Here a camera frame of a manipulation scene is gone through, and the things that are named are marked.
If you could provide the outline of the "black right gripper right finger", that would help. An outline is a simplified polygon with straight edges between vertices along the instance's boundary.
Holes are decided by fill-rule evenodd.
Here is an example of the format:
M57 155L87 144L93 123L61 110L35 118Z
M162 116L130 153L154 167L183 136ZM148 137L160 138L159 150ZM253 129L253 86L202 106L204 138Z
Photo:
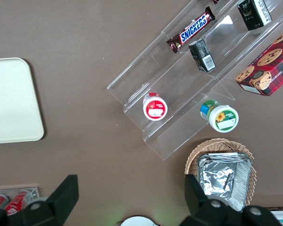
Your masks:
M186 226L242 226L242 214L222 201L209 199L194 175L185 176Z

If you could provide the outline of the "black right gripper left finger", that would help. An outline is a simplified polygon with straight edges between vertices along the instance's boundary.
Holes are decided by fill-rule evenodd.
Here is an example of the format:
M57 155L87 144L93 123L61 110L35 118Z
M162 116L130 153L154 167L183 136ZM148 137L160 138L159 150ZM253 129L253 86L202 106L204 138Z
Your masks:
M68 175L45 201L33 202L20 212L21 225L62 226L78 199L78 176Z

